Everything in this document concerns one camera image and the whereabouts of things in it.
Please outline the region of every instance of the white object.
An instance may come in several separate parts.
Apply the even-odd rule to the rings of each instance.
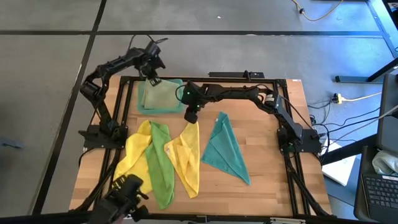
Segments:
[[[323,143],[323,145],[327,146],[328,141],[326,140]],[[339,148],[341,148],[341,146],[337,143],[330,144],[329,152],[331,152],[335,149],[339,149]],[[343,160],[324,165],[322,167],[322,172],[324,175],[326,175],[330,179],[336,181],[337,183],[339,183],[343,186],[347,186],[349,175],[351,173],[351,170],[353,169],[354,162],[355,162],[355,156],[351,156],[351,157],[345,158]]]

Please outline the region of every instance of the wooden tabletop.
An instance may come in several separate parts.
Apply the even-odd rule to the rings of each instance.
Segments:
[[[137,110],[137,84],[134,82],[127,125],[129,136],[135,133],[139,125],[149,119],[167,124],[170,137],[176,138],[187,125],[183,113],[143,115]],[[222,83],[223,86],[251,86],[250,83]],[[287,80],[290,102],[298,109],[304,118],[310,122],[307,102],[300,80]],[[119,77],[114,76],[106,94],[106,104],[112,113],[118,92]],[[124,91],[122,102],[126,98]],[[159,210],[153,192],[149,193],[147,205],[151,213],[176,214],[207,214],[207,215],[262,215],[262,216],[291,216],[289,188],[283,157],[279,152],[276,130],[278,122],[273,115],[259,110],[253,102],[248,100],[223,100],[217,103],[208,103],[198,113],[200,129],[200,153],[203,154],[215,125],[218,113],[228,114],[236,139],[238,140],[244,161],[251,178],[251,185],[241,179],[220,171],[205,163],[200,163],[199,194],[189,198],[180,178],[175,175],[175,198],[171,206]],[[306,127],[305,123],[294,112],[294,121]],[[104,150],[98,149],[89,152],[81,162],[76,179],[70,208],[79,206],[93,190],[100,175]],[[329,200],[323,180],[320,163],[307,153],[301,153],[305,183],[316,201],[325,211],[331,213]],[[299,189],[295,186],[298,210],[303,213]]]

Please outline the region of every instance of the green cloth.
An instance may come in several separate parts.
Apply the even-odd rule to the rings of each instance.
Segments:
[[[180,113],[184,105],[176,98],[175,90],[182,85],[181,79],[162,80],[152,86],[148,80],[138,84],[137,109],[142,114]],[[181,98],[183,88],[177,91]]]
[[[231,122],[223,112],[218,115],[201,161],[251,183]]]
[[[171,141],[169,127],[150,122],[151,144],[145,149],[150,181],[160,209],[167,208],[174,199],[174,166],[164,152],[164,144]]]

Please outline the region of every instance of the folded cloth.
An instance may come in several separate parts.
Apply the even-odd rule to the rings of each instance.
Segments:
[[[152,143],[145,150],[150,181],[160,209],[167,208],[174,199],[174,167],[164,152],[164,144],[171,140],[169,127],[150,122]]]
[[[141,186],[142,193],[146,194],[152,190],[147,158],[144,153],[151,141],[150,122],[147,120],[139,126],[137,133],[127,138],[126,156],[116,166],[113,180],[122,175],[135,174],[144,181]]]
[[[139,82],[137,110],[142,114],[179,113],[183,111],[184,105],[178,101],[175,92],[177,87],[181,85],[181,79],[162,80],[156,86],[152,86],[148,81]],[[177,90],[178,98],[181,98],[182,92],[183,88]]]
[[[150,81],[146,80],[141,105],[145,109],[176,108],[180,102],[175,97],[175,90],[179,86],[178,83],[167,80],[162,80],[156,86],[152,86]]]
[[[250,185],[250,176],[228,115],[220,112],[201,161]]]
[[[398,154],[383,150],[378,152],[373,160],[372,165],[377,174],[398,176]]]
[[[172,162],[190,198],[199,193],[199,124],[188,123],[179,137],[166,143],[164,151]]]

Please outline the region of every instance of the cable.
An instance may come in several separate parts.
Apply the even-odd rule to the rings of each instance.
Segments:
[[[319,101],[319,102],[316,102],[316,103],[311,103],[311,104],[309,104],[309,105],[317,105],[317,104],[325,103],[325,102],[329,102],[329,100],[322,100],[322,101]]]
[[[328,107],[328,112],[326,113],[324,119],[322,120],[322,122],[321,122],[320,124],[323,124],[323,123],[326,121],[326,119],[328,119],[329,113],[330,113],[331,102],[333,102],[334,99],[335,99],[335,97],[333,96],[332,98],[330,98],[330,100],[327,101],[327,102],[328,102],[327,104],[322,105],[322,106],[307,105],[307,107],[313,108],[313,109],[322,109],[322,108],[325,108],[325,107],[329,106],[329,107]]]
[[[180,85],[179,87],[177,87],[177,88],[175,89],[175,97],[176,97],[176,99],[178,99],[178,101],[181,101],[181,99],[178,98],[177,92],[178,92],[178,90],[179,90],[181,87],[183,87],[183,86],[185,86],[185,85]]]
[[[360,117],[362,117],[362,116],[365,116],[365,115],[368,115],[368,114],[370,114],[370,113],[376,112],[376,111],[379,110],[379,109],[380,109],[380,108],[377,108],[377,109],[372,110],[372,111],[370,111],[370,112],[367,112],[367,113],[365,113],[365,114],[361,114],[361,115],[358,115],[358,116],[353,116],[353,117],[351,117],[351,118],[347,118],[347,119],[345,119],[345,121],[344,121],[343,124],[327,123],[327,124],[325,124],[325,125],[337,125],[337,126],[342,127],[342,126],[344,126],[344,124],[346,124],[346,122],[347,122],[348,120],[350,120],[350,119],[360,118]]]
[[[343,128],[347,128],[347,127],[350,127],[350,126],[352,126],[352,125],[359,124],[359,123],[363,123],[363,122],[366,122],[366,121],[370,121],[370,120],[376,119],[376,118],[377,118],[377,116],[376,116],[376,117],[373,117],[373,118],[368,118],[368,119],[365,119],[365,120],[362,120],[362,121],[358,121],[358,122],[355,122],[355,123],[352,123],[352,124],[347,124],[346,126],[343,126],[343,127],[341,127],[341,128],[331,130],[330,132],[332,133],[332,132],[341,130],[341,129],[343,129]]]
[[[301,117],[301,119],[304,121],[304,123],[305,123],[310,129],[312,129],[313,131],[315,131],[315,130],[312,128],[312,126],[309,125],[308,122],[303,118],[303,116],[301,116],[301,114],[297,111],[297,109],[292,105],[292,103],[291,103],[288,99],[286,99],[286,98],[283,97],[283,96],[280,96],[280,97],[282,97],[282,99],[284,99],[284,100],[296,111],[296,113]]]
[[[330,105],[331,105],[331,100],[330,100],[330,103],[329,103],[328,112],[326,113],[326,116],[325,116],[325,118],[323,119],[323,121],[321,122],[321,124],[323,124],[323,123],[326,121],[326,119],[328,119],[329,112],[330,112]]]
[[[328,137],[328,138],[327,138],[327,140],[328,140],[328,145],[326,146],[325,153],[323,153],[323,155],[321,156],[321,159],[320,159],[320,162],[321,162],[321,164],[322,164],[323,160],[325,159],[326,154],[328,154],[328,152],[329,152],[329,147],[330,147],[330,145],[331,145],[331,144],[330,144],[330,132],[329,132],[328,127],[326,127],[326,125],[324,125],[324,124],[315,124],[315,125],[323,126],[323,127],[326,129],[326,136]]]
[[[81,159],[83,158],[83,156],[84,156],[87,152],[92,151],[93,149],[94,149],[94,148],[89,148],[89,149],[87,149],[85,152],[83,152],[83,153],[80,155],[80,157],[79,157],[79,167],[80,167]]]
[[[151,41],[153,41],[153,42],[155,42],[156,44],[159,44],[159,43],[161,43],[161,42],[163,42],[163,41],[165,41],[165,40],[168,40],[169,38],[162,38],[162,39],[160,39],[160,40],[156,40],[156,41],[154,41],[153,40],[153,38],[150,36],[150,35],[146,35],[147,37],[149,37],[150,38],[150,40]],[[129,51],[130,50],[130,48],[131,48],[131,43],[132,43],[132,40],[134,39],[136,37],[136,35],[133,35],[132,37],[131,37],[131,39],[130,39],[130,43],[129,43],[129,47],[127,48],[127,51]]]
[[[369,96],[363,96],[363,97],[355,98],[355,99],[346,99],[344,97],[341,97],[341,100],[342,101],[354,102],[354,101],[363,100],[363,99],[366,99],[366,98],[369,98],[369,97],[372,97],[372,96],[376,96],[378,94],[381,94],[381,92],[375,93],[375,94],[372,94],[372,95],[369,95]]]
[[[328,102],[327,104],[322,105],[322,106],[311,106],[311,105],[307,105],[307,107],[313,108],[313,109],[322,109],[322,108],[325,108],[325,107],[327,107],[328,105],[330,105],[331,100],[328,100],[327,102]]]
[[[354,141],[354,142],[356,142],[356,140],[354,140],[354,139],[340,139],[339,141]]]
[[[339,141],[340,139],[344,138],[345,136],[347,136],[347,135],[349,135],[349,134],[351,134],[351,133],[353,133],[353,132],[355,132],[355,131],[357,131],[357,130],[359,130],[359,129],[361,129],[361,128],[364,128],[364,127],[370,125],[371,123],[373,123],[373,122],[375,122],[375,121],[380,120],[381,118],[383,118],[383,117],[389,115],[391,112],[394,112],[397,108],[398,108],[398,105],[395,106],[395,107],[393,107],[391,110],[385,112],[383,115],[381,115],[380,117],[376,118],[375,120],[373,120],[373,121],[371,121],[371,122],[369,122],[369,123],[367,123],[367,124],[362,125],[362,126],[359,127],[359,128],[356,128],[356,129],[354,129],[354,130],[348,132],[347,134],[345,134],[345,135],[343,135],[342,137],[338,138],[335,142]]]
[[[299,12],[300,14],[303,14],[303,16],[304,16],[307,20],[312,21],[312,22],[315,22],[315,21],[319,21],[319,20],[325,18],[326,16],[329,16],[335,9],[337,9],[337,7],[338,7],[341,3],[343,3],[344,0],[341,0],[333,9],[331,9],[328,13],[326,13],[326,14],[325,14],[324,16],[322,16],[322,17],[319,17],[318,19],[310,19],[310,18],[306,15],[304,8],[302,8],[302,7],[300,6],[300,4],[299,4],[296,0],[292,0],[292,1],[293,1],[294,4],[296,5],[296,8],[297,8],[297,10],[298,10],[298,12]]]
[[[254,87],[259,87],[259,86],[264,86],[266,89],[271,90],[268,86],[264,85],[264,84],[257,84]]]

